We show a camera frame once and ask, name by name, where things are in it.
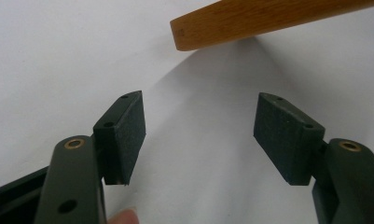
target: screw hole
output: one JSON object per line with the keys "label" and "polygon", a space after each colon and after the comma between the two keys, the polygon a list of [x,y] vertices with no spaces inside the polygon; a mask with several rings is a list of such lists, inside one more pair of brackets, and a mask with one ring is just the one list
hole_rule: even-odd
{"label": "screw hole", "polygon": [[345,143],[343,144],[345,147],[348,147],[348,148],[352,148],[352,149],[356,149],[357,147],[355,145],[352,145],[350,143]]}
{"label": "screw hole", "polygon": [[67,214],[67,213],[72,212],[75,208],[76,208],[76,200],[68,200],[59,206],[58,212],[60,214]]}
{"label": "screw hole", "polygon": [[70,142],[70,143],[68,144],[68,146],[70,146],[70,147],[76,147],[76,146],[78,146],[79,144],[81,144],[81,141],[76,140],[76,141]]}
{"label": "screw hole", "polygon": [[107,123],[104,124],[105,128],[110,128],[112,126],[114,126],[114,122],[107,122]]}
{"label": "screw hole", "polygon": [[349,151],[353,151],[353,152],[359,152],[359,151],[361,151],[361,147],[358,146],[355,143],[352,143],[352,142],[345,142],[345,141],[343,141],[343,142],[340,142],[339,145],[341,147],[343,147],[344,149],[347,149]]}
{"label": "screw hole", "polygon": [[82,147],[84,144],[85,144],[84,139],[75,138],[75,139],[71,139],[70,141],[66,142],[64,144],[64,147],[67,149],[75,149],[75,148]]}

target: white background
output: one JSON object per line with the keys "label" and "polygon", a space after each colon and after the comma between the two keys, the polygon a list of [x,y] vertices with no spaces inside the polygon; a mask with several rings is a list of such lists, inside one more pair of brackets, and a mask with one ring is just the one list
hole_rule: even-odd
{"label": "white background", "polygon": [[316,223],[311,187],[288,186],[253,137],[257,95],[374,151],[374,8],[177,51],[169,21],[212,2],[0,1],[0,186],[142,90],[147,136],[132,183],[105,188],[109,216]]}

